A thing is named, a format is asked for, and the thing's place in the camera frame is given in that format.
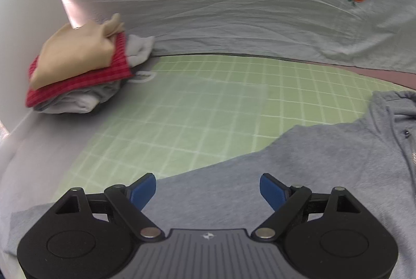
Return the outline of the light grey folded garment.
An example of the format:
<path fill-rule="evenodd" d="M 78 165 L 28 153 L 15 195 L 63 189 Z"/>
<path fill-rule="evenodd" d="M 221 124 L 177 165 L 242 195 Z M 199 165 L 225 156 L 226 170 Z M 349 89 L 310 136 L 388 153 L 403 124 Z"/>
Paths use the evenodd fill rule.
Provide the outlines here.
<path fill-rule="evenodd" d="M 155 37 L 118 34 L 109 67 L 89 71 L 38 90 L 28 90 L 25 105 L 44 114 L 87 114 L 107 102 L 132 78 L 133 69 L 145 63 L 155 44 Z"/>

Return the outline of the green grid cutting mat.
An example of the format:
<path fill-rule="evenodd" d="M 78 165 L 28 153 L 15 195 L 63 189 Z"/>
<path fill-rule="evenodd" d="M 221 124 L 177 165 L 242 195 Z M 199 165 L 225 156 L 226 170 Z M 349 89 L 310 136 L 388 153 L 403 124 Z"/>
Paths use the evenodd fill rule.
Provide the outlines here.
<path fill-rule="evenodd" d="M 351 122 L 375 91 L 400 85 L 336 67 L 259 57 L 163 57 L 85 116 L 97 128 L 52 199 L 151 172 L 166 178 L 265 148 L 296 125 Z"/>

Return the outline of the beige folded garment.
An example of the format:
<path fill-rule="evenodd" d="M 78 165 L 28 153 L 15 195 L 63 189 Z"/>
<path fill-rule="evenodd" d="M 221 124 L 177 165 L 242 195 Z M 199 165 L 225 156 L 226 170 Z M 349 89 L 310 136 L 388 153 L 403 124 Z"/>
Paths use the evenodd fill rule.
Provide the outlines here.
<path fill-rule="evenodd" d="M 77 29 L 66 24 L 44 44 L 30 77 L 30 88 L 47 85 L 111 65 L 116 36 L 124 32 L 119 13 L 102 24 L 87 21 Z"/>

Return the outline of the red checked folded garment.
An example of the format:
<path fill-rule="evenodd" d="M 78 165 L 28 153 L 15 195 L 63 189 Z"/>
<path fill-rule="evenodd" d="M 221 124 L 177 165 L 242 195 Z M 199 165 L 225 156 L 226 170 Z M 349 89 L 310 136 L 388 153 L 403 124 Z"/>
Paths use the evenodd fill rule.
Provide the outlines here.
<path fill-rule="evenodd" d="M 114 55 L 109 67 L 92 70 L 79 76 L 47 85 L 38 90 L 29 88 L 25 99 L 25 106 L 27 108 L 33 108 L 65 92 L 132 77 L 133 74 L 128 65 L 125 51 L 126 34 L 119 33 L 116 36 Z"/>

